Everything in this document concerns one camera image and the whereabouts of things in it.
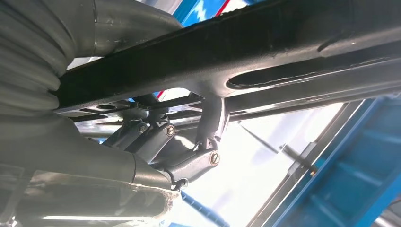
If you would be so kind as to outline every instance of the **bright light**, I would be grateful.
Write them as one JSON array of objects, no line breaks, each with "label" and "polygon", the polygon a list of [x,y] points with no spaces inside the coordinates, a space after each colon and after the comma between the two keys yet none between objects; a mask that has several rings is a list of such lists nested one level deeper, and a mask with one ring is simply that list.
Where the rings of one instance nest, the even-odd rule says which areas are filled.
[{"label": "bright light", "polygon": [[101,217],[101,216],[46,216],[46,220],[79,220],[79,221],[132,221],[142,219],[140,217]]},{"label": "bright light", "polygon": [[307,126],[305,139],[309,142],[314,142],[341,109],[342,105],[343,103],[335,103],[322,107],[321,111],[314,116],[311,123]]}]

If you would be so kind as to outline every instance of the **grey metal part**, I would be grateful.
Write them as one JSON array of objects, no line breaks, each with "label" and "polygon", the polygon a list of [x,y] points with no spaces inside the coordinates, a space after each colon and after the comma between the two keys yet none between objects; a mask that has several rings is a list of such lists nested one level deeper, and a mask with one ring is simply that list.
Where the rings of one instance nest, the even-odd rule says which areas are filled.
[{"label": "grey metal part", "polygon": [[161,149],[171,140],[172,136],[167,134],[167,128],[174,126],[165,123],[160,127],[152,127],[141,134],[137,140],[130,144],[126,151],[136,154],[146,163],[151,163]]},{"label": "grey metal part", "polygon": [[142,134],[141,128],[147,128],[143,122],[130,121],[124,122],[124,124],[115,133],[102,143],[102,145],[108,147],[119,148],[125,150],[130,144],[132,144],[139,135]]},{"label": "grey metal part", "polygon": [[182,179],[193,182],[206,172],[217,166],[211,163],[213,154],[218,154],[216,150],[209,149],[203,151],[188,151],[184,155],[172,157],[162,163],[163,169],[171,175],[173,182]]},{"label": "grey metal part", "polygon": [[[326,146],[331,142],[337,132],[348,121],[349,117],[359,107],[361,101],[356,101],[347,104],[341,111],[338,117],[328,127],[326,132],[323,133],[319,141],[311,150],[306,150],[300,157],[305,158],[309,162],[314,162]],[[305,174],[306,168],[302,168],[299,163],[294,163],[289,168],[289,174],[286,179],[280,184],[279,188],[269,197],[263,204],[259,211],[255,214],[252,220],[248,223],[247,227],[261,227],[267,218],[273,213],[275,208],[283,201],[287,194],[291,191],[298,180]]]},{"label": "grey metal part", "polygon": [[202,149],[217,149],[221,136],[227,128],[230,112],[223,98],[211,97],[202,102],[202,117],[199,121],[196,141]]},{"label": "grey metal part", "polygon": [[154,168],[149,166],[140,156],[134,155],[135,172],[133,182],[150,187],[158,187],[164,189],[171,189],[171,179],[164,174],[155,171]]}]

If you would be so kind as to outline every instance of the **black metal beam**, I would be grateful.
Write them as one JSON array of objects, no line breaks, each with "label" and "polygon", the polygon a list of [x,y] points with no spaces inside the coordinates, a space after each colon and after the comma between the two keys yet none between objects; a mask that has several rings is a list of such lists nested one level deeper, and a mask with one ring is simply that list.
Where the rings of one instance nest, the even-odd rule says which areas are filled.
[{"label": "black metal beam", "polygon": [[[294,84],[300,75],[278,73],[262,74],[261,83],[254,83],[255,77],[227,81],[252,70],[329,59],[398,41],[400,9],[399,0],[271,0],[236,10],[68,71],[55,92],[60,100],[58,112],[173,87],[204,97],[238,96],[265,89],[255,95],[264,102],[257,103],[252,97],[254,106],[294,101],[299,96],[323,98],[322,93],[311,94],[310,89],[335,79],[309,84],[306,76],[303,83]],[[352,72],[346,77],[327,84],[325,89],[331,89],[331,96],[359,87]],[[250,98],[233,97],[227,103],[234,110],[238,100]]]}]

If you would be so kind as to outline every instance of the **bolt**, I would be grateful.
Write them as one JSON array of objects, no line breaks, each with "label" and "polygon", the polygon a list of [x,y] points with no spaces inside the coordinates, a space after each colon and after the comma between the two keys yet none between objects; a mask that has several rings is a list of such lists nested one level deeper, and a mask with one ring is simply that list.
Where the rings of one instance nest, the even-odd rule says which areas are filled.
[{"label": "bolt", "polygon": [[166,134],[167,136],[173,136],[175,133],[175,128],[172,125],[167,126],[166,128]]},{"label": "bolt", "polygon": [[139,127],[139,133],[144,133],[146,131],[147,127],[145,125],[141,125]]},{"label": "bolt", "polygon": [[217,151],[214,151],[210,156],[210,163],[212,164],[212,166],[217,166],[219,161],[220,161],[220,155],[218,155]]}]

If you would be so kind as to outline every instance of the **car undercarriage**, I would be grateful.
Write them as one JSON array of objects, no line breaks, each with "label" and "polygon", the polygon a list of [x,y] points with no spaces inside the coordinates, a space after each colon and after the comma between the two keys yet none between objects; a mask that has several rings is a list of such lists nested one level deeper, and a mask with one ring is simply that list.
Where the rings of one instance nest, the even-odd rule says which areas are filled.
[{"label": "car undercarriage", "polygon": [[229,122],[400,92],[400,10],[269,0],[183,28],[130,0],[0,2],[0,226],[158,220]]}]

